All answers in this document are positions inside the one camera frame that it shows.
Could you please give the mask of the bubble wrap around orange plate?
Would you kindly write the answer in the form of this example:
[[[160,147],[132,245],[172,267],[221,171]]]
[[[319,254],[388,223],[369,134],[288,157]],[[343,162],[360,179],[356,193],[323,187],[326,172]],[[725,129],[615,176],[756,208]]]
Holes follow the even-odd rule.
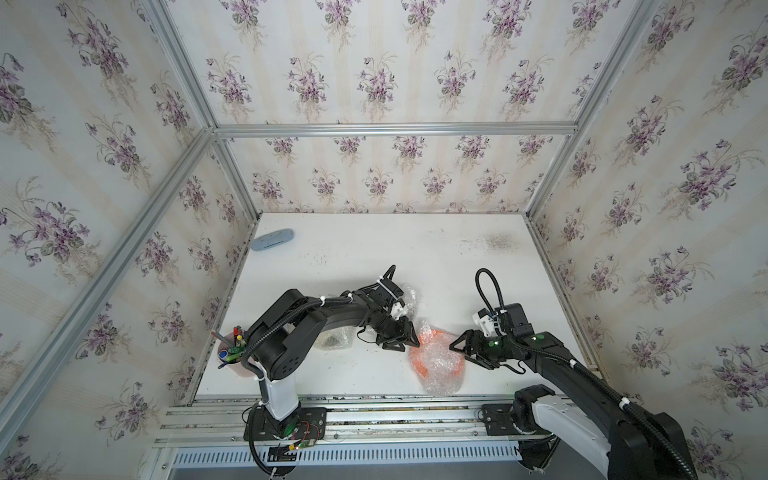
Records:
[[[416,323],[419,347],[412,347],[409,360],[424,392],[431,396],[450,396],[462,388],[465,359],[450,349],[458,335],[439,329],[423,319]]]

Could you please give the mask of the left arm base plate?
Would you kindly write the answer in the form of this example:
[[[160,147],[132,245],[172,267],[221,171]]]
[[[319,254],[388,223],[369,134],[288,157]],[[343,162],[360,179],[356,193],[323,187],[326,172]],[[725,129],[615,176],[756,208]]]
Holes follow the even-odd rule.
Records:
[[[243,439],[248,442],[322,440],[328,411],[325,408],[299,407],[283,420],[277,420],[265,405],[248,411]]]

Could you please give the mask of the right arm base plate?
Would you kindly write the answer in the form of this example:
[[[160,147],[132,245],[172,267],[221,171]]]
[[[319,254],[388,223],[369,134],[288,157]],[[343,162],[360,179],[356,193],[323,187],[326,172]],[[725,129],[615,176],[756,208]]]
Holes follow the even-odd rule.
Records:
[[[546,438],[553,433],[541,428],[532,420],[525,420],[518,415],[513,403],[483,404],[478,413],[485,433],[490,437],[523,436]]]

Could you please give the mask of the orange dinner plate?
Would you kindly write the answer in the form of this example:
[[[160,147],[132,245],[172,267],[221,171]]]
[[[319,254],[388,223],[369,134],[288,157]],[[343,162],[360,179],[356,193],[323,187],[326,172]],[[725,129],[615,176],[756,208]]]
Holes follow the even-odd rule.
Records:
[[[449,350],[449,344],[457,339],[456,335],[427,328],[418,337],[421,346],[410,350],[409,360],[422,380],[454,379],[463,375],[464,357]]]

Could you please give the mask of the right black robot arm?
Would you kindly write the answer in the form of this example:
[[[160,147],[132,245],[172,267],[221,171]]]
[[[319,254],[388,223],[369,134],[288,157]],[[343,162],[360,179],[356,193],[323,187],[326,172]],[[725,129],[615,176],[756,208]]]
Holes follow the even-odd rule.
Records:
[[[524,436],[520,463],[542,470],[560,443],[607,479],[694,479],[680,424],[654,414],[599,378],[550,332],[537,332],[518,304],[487,304],[449,348],[486,370],[532,372],[543,383],[518,390],[509,403],[485,404],[489,436]]]

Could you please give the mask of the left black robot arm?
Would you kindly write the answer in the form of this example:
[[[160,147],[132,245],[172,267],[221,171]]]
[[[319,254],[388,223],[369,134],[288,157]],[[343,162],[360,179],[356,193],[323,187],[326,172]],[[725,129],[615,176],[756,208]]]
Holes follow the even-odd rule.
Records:
[[[325,437],[328,410],[304,407],[295,379],[322,333],[370,329],[373,343],[383,350],[404,352],[420,346],[395,272],[392,265],[376,282],[335,297],[289,289],[242,335],[239,364],[254,375],[260,391],[260,400],[247,410],[243,438],[268,478],[285,478],[295,469],[298,452]]]

